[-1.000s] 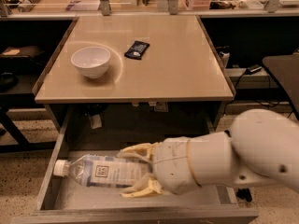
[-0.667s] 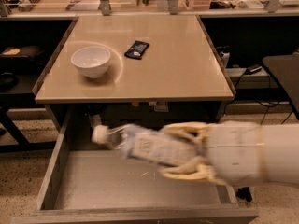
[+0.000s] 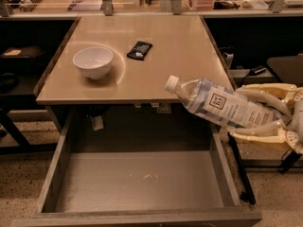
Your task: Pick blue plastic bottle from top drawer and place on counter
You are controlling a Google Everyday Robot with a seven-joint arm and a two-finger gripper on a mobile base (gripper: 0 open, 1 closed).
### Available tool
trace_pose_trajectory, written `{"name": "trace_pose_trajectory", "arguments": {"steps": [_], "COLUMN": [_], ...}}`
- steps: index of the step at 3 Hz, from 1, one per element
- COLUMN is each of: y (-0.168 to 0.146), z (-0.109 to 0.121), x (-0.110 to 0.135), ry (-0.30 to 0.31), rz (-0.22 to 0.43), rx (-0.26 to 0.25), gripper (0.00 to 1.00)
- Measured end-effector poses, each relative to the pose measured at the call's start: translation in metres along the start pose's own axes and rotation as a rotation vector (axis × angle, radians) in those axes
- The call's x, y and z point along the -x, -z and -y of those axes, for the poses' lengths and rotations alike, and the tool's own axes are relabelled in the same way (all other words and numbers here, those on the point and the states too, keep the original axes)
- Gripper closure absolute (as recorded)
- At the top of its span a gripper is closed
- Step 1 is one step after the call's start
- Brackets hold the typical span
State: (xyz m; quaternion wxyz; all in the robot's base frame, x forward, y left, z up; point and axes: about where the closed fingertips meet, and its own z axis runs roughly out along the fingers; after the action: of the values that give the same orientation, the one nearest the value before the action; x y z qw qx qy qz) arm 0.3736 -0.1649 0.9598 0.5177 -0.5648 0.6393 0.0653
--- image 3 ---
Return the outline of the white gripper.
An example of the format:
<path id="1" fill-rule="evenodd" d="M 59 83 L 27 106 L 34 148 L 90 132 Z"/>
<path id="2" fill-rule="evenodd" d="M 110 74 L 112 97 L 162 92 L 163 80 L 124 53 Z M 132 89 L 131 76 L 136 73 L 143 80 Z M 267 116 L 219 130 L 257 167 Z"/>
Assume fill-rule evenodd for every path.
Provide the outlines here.
<path id="1" fill-rule="evenodd" d="M 279 119 L 253 128 L 230 128 L 228 132 L 241 143 L 275 150 L 293 150 L 303 154 L 303 88 L 289 83 L 261 83 L 243 85 L 236 90 L 256 102 L 273 107 L 284 115 L 291 115 L 288 130 Z"/>

